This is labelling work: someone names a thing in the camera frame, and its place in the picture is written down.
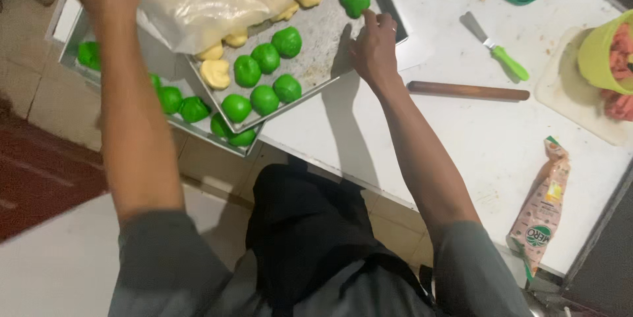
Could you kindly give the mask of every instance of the yellow-green bowl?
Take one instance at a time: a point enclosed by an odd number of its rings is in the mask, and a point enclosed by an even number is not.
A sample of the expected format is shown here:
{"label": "yellow-green bowl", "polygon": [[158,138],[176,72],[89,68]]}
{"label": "yellow-green bowl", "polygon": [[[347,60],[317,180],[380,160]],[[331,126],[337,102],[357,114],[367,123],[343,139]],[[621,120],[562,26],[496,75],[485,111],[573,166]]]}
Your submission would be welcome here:
{"label": "yellow-green bowl", "polygon": [[609,62],[613,36],[622,23],[633,26],[633,9],[597,27],[589,34],[578,51],[578,67],[582,76],[591,85],[624,95],[633,95],[633,77],[616,80],[613,78]]}

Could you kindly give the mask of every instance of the green knife handle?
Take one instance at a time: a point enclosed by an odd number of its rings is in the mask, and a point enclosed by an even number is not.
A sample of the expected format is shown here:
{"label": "green knife handle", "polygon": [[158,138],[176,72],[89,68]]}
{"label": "green knife handle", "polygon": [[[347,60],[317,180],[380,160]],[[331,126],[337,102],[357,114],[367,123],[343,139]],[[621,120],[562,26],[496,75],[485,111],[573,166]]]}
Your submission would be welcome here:
{"label": "green knife handle", "polygon": [[530,79],[530,74],[518,62],[514,61],[507,53],[503,46],[497,46],[492,51],[493,56],[503,62],[521,81]]}

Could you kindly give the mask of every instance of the gray shirt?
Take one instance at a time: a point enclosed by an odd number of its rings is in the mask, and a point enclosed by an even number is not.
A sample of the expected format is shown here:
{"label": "gray shirt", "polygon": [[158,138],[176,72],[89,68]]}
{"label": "gray shirt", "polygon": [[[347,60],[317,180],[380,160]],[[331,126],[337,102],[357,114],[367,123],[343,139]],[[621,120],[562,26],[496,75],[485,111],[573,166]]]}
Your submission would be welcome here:
{"label": "gray shirt", "polygon": [[[256,290],[251,250],[231,273],[202,240],[191,219],[178,211],[133,218],[120,235],[121,269],[110,316],[271,316]],[[439,306],[380,266],[363,273],[340,295],[341,285],[365,264],[338,272],[294,307],[310,316],[532,316],[517,284],[486,231],[474,222],[446,228],[436,252]]]}

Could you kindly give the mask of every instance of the baking tray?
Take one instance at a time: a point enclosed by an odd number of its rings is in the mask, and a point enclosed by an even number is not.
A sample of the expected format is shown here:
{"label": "baking tray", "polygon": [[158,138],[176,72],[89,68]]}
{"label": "baking tray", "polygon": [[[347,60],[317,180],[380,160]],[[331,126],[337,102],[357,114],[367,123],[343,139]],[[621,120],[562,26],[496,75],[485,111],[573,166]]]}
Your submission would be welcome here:
{"label": "baking tray", "polygon": [[[71,70],[83,75],[88,83],[101,87],[101,73],[99,71],[86,68],[85,66],[79,64],[76,59],[79,44],[94,40],[95,38],[90,26],[88,15],[85,10],[82,9],[75,19],[75,24],[73,25],[73,29],[66,41],[66,45],[61,52],[59,62]],[[218,108],[213,105],[214,102],[209,98],[207,91],[205,91],[205,89],[201,86],[201,83],[197,80],[196,75],[192,73],[189,63],[182,54],[174,54],[170,52],[167,47],[163,46],[160,42],[158,42],[158,40],[153,38],[141,28],[138,28],[138,41],[140,42],[143,58],[147,62],[147,67],[151,72],[161,76],[163,85],[178,87],[178,89],[182,92],[183,97],[193,95],[200,96],[205,103],[210,105],[213,113],[218,111]],[[202,140],[212,143],[241,157],[247,156],[250,154],[251,150],[253,150],[263,127],[263,123],[257,124],[255,127],[256,138],[249,147],[234,147],[229,145],[225,138],[220,138],[219,136],[211,133],[210,117],[191,124],[185,122],[179,114],[174,114],[172,116],[166,115],[165,117],[174,127],[178,127],[191,135],[197,136]]]}
{"label": "baking tray", "polygon": [[[372,0],[370,8],[376,13],[390,13],[393,19],[398,22],[396,43],[401,43],[408,38],[407,30],[405,30],[392,0]],[[249,39],[244,46],[240,48],[224,46],[222,59],[229,62],[229,76],[231,77],[231,84],[225,90],[216,91],[209,87],[200,75],[199,69],[202,62],[193,55],[186,55],[186,58],[202,86],[208,92],[211,101],[216,108],[220,109],[220,113],[228,126],[234,133],[240,133],[302,103],[319,93],[323,87],[328,86],[341,75],[352,71],[347,60],[347,40],[350,37],[356,38],[364,23],[362,17],[359,19],[348,17],[343,6],[339,4],[339,0],[322,0],[320,5],[311,9],[299,9],[290,21],[277,23],[265,21],[257,26],[251,26],[248,30]],[[242,123],[233,123],[222,111],[220,106],[222,101],[230,94],[239,94],[249,99],[253,91],[253,88],[244,88],[235,83],[233,63],[238,56],[249,55],[259,44],[270,42],[276,31],[288,26],[294,26],[299,30],[303,39],[301,52],[293,59],[282,59],[281,65],[272,74],[262,74],[257,86],[272,85],[282,74],[291,74],[301,84],[303,96],[293,103],[280,103],[278,110],[267,116],[262,117],[257,112],[251,111]]]}

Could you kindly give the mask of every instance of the green dough ball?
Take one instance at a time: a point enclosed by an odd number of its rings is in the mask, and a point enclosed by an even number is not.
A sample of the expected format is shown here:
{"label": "green dough ball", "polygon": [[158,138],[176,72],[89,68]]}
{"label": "green dough ball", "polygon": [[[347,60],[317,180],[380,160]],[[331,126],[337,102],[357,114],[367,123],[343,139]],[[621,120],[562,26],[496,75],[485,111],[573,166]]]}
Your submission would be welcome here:
{"label": "green dough ball", "polygon": [[261,69],[257,61],[249,55],[240,55],[233,64],[235,82],[242,87],[253,87],[261,78]]}
{"label": "green dough ball", "polygon": [[294,102],[301,98],[301,85],[289,74],[281,75],[275,80],[273,88],[283,103]]}
{"label": "green dough ball", "polygon": [[272,74],[279,67],[279,53],[271,43],[259,44],[251,53],[265,74]]}
{"label": "green dough ball", "polygon": [[158,94],[160,105],[163,108],[163,113],[178,113],[180,105],[182,105],[182,95],[180,94],[178,87],[161,87],[156,90],[156,93]]}
{"label": "green dough ball", "polygon": [[299,31],[293,26],[277,31],[270,43],[277,49],[279,55],[288,59],[297,56],[303,44]]}
{"label": "green dough ball", "polygon": [[154,86],[155,89],[158,89],[162,86],[160,83],[160,76],[150,73],[149,79],[152,81],[152,86]]}
{"label": "green dough ball", "polygon": [[243,131],[240,134],[230,134],[228,136],[228,143],[234,147],[247,147],[255,140],[255,130],[249,129]]}
{"label": "green dough ball", "polygon": [[219,112],[211,117],[211,131],[220,138],[226,138],[233,134]]}
{"label": "green dough ball", "polygon": [[77,61],[88,68],[101,71],[99,44],[95,42],[83,42],[79,44]]}
{"label": "green dough ball", "polygon": [[180,115],[182,119],[187,123],[195,123],[201,121],[209,116],[209,107],[202,102],[200,97],[187,97],[182,100],[180,106]]}
{"label": "green dough ball", "polygon": [[268,85],[257,86],[251,93],[251,103],[255,112],[264,117],[273,113],[279,107],[279,97],[273,87]]}
{"label": "green dough ball", "polygon": [[228,119],[234,123],[241,123],[251,112],[251,103],[246,97],[236,94],[226,96],[222,101],[222,109]]}
{"label": "green dough ball", "polygon": [[370,0],[339,0],[341,5],[345,8],[345,12],[350,18],[357,19],[363,12],[363,9],[368,9]]}

